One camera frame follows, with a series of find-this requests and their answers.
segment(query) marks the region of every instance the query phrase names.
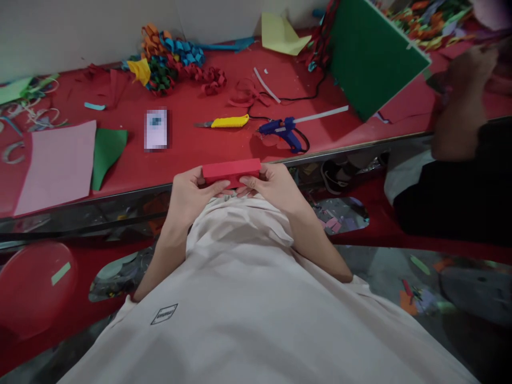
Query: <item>shoe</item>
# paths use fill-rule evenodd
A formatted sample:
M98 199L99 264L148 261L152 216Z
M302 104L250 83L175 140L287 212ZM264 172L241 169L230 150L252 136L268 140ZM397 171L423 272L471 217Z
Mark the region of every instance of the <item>shoe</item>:
M325 188L327 188L327 190L333 195L341 195L345 187L348 185L347 182L336 179L336 175L340 169L341 166L331 160L324 162L320 168Z

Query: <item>black shorts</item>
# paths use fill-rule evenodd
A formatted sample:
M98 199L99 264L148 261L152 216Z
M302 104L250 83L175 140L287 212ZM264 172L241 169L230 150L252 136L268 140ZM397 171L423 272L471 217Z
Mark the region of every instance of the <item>black shorts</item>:
M474 160L423 166L393 207L410 235L512 246L512 118L480 128Z

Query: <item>shirt logo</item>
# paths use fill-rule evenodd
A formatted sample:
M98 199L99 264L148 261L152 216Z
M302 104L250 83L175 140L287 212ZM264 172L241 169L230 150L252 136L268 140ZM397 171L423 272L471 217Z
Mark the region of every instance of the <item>shirt logo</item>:
M151 325L169 320L177 307L178 304L174 304L173 306L165 307L159 310L155 316L155 319L152 321Z

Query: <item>yellow utility knife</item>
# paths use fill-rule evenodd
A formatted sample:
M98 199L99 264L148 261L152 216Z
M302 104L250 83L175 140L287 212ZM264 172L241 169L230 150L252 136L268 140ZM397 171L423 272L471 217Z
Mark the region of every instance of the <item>yellow utility knife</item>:
M195 127L211 127L211 128L240 128L249 121L249 115L240 117L223 117L206 123L195 123Z

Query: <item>white t-shirt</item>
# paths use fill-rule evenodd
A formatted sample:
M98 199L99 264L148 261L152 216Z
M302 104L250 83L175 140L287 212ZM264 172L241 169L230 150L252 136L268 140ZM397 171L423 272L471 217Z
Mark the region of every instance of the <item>white t-shirt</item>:
M290 233L263 199L210 204L186 261L127 299L60 383L477 382L363 280L341 284L296 254Z

